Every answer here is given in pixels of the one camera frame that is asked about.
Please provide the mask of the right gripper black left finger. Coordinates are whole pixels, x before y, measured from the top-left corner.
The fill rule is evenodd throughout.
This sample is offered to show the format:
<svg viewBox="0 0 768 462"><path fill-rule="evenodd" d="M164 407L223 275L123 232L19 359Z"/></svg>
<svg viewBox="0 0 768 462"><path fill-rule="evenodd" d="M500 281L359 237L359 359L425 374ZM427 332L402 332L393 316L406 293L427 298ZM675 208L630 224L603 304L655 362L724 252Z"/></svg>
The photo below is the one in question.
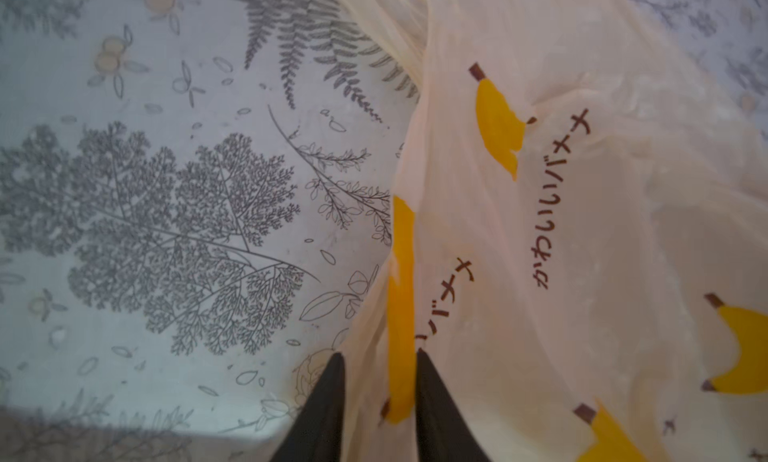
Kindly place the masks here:
<svg viewBox="0 0 768 462"><path fill-rule="evenodd" d="M339 462L345 409L346 366L335 353L272 462Z"/></svg>

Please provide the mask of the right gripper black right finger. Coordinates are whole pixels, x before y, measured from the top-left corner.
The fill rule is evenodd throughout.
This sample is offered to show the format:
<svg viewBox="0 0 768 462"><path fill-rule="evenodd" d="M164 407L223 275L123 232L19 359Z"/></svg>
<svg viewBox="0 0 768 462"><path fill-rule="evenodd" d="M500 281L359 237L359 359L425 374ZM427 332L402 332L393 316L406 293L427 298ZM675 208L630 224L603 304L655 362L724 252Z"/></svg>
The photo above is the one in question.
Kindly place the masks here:
<svg viewBox="0 0 768 462"><path fill-rule="evenodd" d="M421 462L490 461L423 349L417 352L415 405Z"/></svg>

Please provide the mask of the banana print plastic bag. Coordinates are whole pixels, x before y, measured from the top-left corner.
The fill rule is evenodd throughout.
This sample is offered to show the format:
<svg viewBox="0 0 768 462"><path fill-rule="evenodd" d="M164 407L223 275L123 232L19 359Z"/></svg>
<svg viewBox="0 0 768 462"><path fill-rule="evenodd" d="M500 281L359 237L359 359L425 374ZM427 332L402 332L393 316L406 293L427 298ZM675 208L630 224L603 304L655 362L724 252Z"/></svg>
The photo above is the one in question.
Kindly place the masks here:
<svg viewBox="0 0 768 462"><path fill-rule="evenodd" d="M628 0L340 0L420 93L346 461L418 457L427 355L493 461L767 457L767 147Z"/></svg>

